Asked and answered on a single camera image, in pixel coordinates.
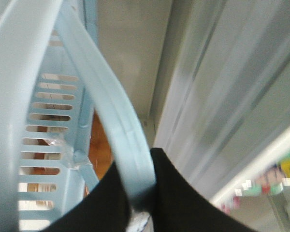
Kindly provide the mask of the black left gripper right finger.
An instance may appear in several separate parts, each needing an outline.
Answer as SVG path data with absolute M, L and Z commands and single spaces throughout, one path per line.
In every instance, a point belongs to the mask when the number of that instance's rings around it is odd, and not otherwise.
M 156 232 L 249 232 L 251 228 L 214 207 L 178 172 L 164 150 L 150 150 L 156 174 Z

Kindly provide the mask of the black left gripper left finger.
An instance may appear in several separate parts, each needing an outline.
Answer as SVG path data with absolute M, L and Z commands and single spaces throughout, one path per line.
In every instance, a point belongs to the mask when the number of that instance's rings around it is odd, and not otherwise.
M 124 232 L 130 217 L 130 204 L 113 163 L 92 192 L 45 231 Z

